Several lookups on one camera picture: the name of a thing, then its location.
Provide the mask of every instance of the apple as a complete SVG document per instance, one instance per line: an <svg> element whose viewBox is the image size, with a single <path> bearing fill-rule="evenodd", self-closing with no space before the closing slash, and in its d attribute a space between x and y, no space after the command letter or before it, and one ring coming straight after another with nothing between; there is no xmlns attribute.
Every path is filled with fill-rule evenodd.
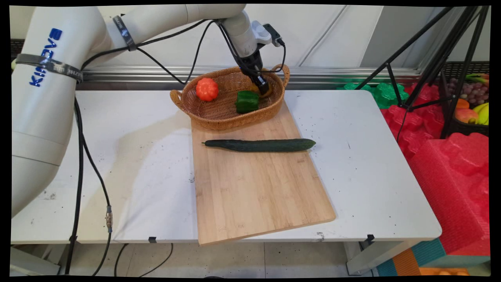
<svg viewBox="0 0 501 282"><path fill-rule="evenodd" d="M456 109L454 116L457 120L469 123L469 124L477 124L478 123L478 113L476 113L472 109L459 108Z"/></svg>

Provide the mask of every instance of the basket handle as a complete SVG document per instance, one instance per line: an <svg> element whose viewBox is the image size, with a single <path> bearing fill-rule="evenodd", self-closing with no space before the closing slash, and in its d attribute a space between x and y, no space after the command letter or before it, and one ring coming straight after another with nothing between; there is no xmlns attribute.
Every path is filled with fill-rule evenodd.
<svg viewBox="0 0 501 282"><path fill-rule="evenodd" d="M280 68L280 66L282 66L282 64L276 65L275 67L273 67L272 71L277 70L278 68ZM284 73L284 82L283 82L283 85L284 85L284 89L285 89L285 87L289 83L289 79L291 77L291 71L289 70L289 67L284 64L284 66L282 67L282 72Z"/></svg>
<svg viewBox="0 0 501 282"><path fill-rule="evenodd" d="M179 92L177 90L171 90L170 91L170 99L172 100L172 102L174 102L174 104L176 104L176 106L180 110L182 110L183 112L185 112L186 114L188 114L188 112L184 108L183 104L181 103L181 100L179 99L180 96L181 96L181 92Z"/></svg>

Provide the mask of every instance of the white table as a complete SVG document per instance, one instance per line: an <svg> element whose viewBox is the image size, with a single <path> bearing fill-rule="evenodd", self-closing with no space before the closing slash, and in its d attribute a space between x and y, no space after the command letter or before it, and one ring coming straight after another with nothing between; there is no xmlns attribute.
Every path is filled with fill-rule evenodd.
<svg viewBox="0 0 501 282"><path fill-rule="evenodd" d="M197 242L189 117L169 91L77 91L85 138L103 179L112 242ZM374 238L348 262L375 267L442 230L371 94L363 90L286 91L285 101L336 212L332 222L244 239L247 242ZM46 190L12 219L11 244L68 243L78 175L76 124ZM104 195L85 160L78 241L105 243Z"/></svg>

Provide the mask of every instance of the cucumber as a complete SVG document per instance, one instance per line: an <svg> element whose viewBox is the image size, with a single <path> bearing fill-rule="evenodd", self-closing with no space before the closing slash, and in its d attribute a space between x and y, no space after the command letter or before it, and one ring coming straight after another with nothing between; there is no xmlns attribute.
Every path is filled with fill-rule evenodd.
<svg viewBox="0 0 501 282"><path fill-rule="evenodd" d="M308 150L315 145L310 139L281 139L245 141L233 139L207 140L207 147L219 147L238 152L297 152Z"/></svg>

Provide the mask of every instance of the wooden cutting board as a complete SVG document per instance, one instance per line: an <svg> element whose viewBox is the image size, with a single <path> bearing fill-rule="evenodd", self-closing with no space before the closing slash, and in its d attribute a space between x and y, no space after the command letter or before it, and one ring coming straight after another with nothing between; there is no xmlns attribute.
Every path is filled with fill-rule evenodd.
<svg viewBox="0 0 501 282"><path fill-rule="evenodd" d="M202 144L211 139L301 138L285 102L266 121L222 131L191 123L198 243L313 225L336 215L307 151L242 153Z"/></svg>

